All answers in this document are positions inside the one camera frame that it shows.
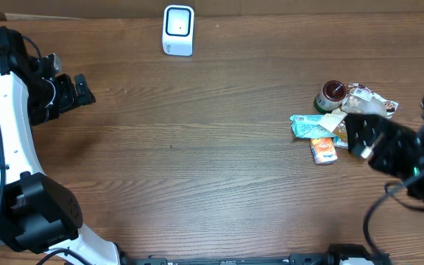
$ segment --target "orange box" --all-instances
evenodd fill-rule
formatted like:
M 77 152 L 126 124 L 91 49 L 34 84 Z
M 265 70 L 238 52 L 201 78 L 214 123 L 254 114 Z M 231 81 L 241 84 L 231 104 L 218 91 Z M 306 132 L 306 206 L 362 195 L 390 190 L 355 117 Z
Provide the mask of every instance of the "orange box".
M 311 139 L 310 148 L 316 164 L 335 163 L 338 159 L 331 138 Z

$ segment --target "tabletop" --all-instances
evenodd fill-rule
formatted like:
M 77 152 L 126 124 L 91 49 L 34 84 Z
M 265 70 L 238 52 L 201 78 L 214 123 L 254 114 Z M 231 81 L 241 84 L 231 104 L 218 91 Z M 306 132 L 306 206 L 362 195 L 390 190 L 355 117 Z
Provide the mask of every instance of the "tabletop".
M 424 13 L 197 18 L 192 57 L 163 53 L 162 23 L 0 22 L 58 54 L 63 72 L 83 73 L 96 96 L 33 127 L 43 170 L 74 192 L 85 223 L 132 257 L 365 244 L 364 214 L 394 179 L 343 149 L 315 165 L 289 117 L 316 113 L 322 84 L 338 80 L 399 102 L 394 120 L 418 128 Z M 390 200 L 370 229 L 398 264 L 424 264 L 424 214 Z M 40 259 L 0 250 L 2 264 Z

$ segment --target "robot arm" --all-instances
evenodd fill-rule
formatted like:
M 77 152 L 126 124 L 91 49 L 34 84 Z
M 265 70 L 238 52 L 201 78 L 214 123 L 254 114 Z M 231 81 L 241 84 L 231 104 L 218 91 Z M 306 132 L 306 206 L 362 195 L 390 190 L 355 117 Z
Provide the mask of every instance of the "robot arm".
M 75 77 L 75 85 L 66 74 L 56 77 L 60 67 L 55 54 L 30 57 L 21 34 L 0 28 L 0 126 L 7 165 L 0 239 L 17 252 L 69 249 L 88 264 L 126 264 L 114 243 L 83 224 L 75 196 L 48 178 L 38 162 L 31 125 L 96 101 L 83 75 Z

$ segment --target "snack package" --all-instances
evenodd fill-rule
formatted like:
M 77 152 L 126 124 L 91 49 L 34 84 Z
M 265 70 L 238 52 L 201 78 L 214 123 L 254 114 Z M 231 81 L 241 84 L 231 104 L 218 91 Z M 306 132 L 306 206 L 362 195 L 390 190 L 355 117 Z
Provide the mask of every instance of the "snack package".
M 293 115 L 291 116 L 292 121 L 292 132 L 295 137 L 298 138 L 327 138 L 335 137 L 336 135 L 329 132 L 325 128 L 319 125 L 320 119 L 323 115 Z
M 344 142 L 340 137 L 333 138 L 333 145 L 338 148 L 347 149 L 347 142 Z
M 384 99 L 359 83 L 349 83 L 341 109 L 346 113 L 378 114 L 390 119 L 398 107 L 397 102 Z
M 311 139 L 310 148 L 312 155 L 314 155 L 315 164 L 335 163 L 338 159 L 331 138 Z

